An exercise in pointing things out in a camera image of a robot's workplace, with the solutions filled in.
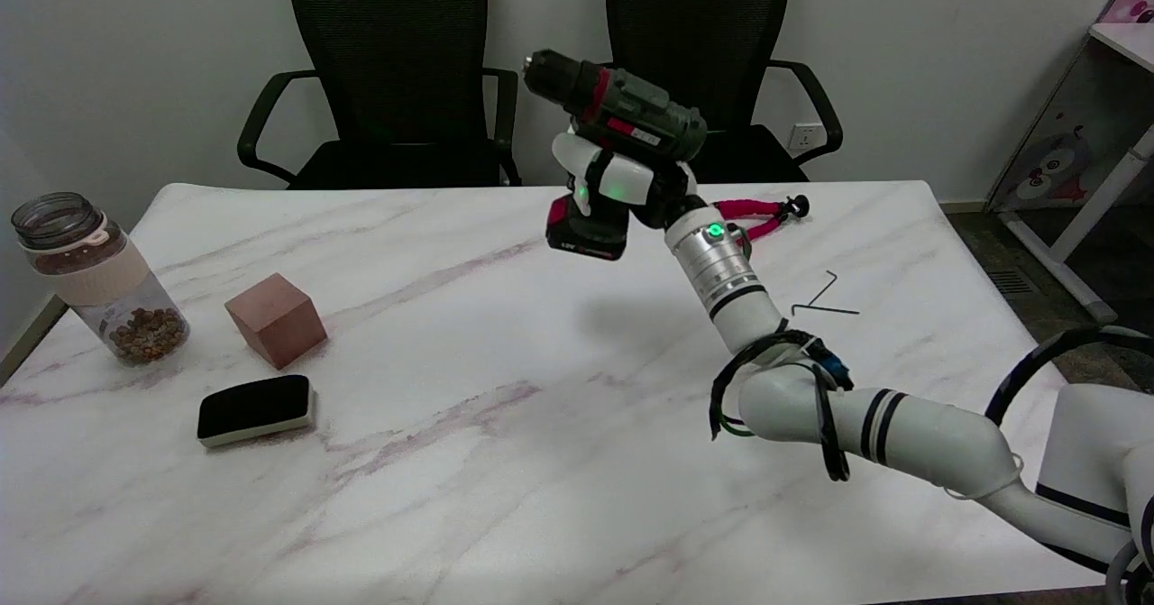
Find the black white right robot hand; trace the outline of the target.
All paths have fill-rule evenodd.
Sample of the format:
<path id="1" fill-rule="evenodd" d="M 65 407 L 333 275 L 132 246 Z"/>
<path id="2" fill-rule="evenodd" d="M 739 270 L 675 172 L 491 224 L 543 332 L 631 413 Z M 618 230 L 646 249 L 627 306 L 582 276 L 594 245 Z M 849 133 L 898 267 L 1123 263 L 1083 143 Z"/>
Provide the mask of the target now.
<path id="1" fill-rule="evenodd" d="M 552 154 L 572 178 L 570 197 L 582 217 L 602 217 L 610 207 L 623 207 L 646 227 L 664 230 L 677 219 L 676 207 L 698 194 L 695 174 L 683 160 L 652 170 L 572 132 L 553 139 Z"/>

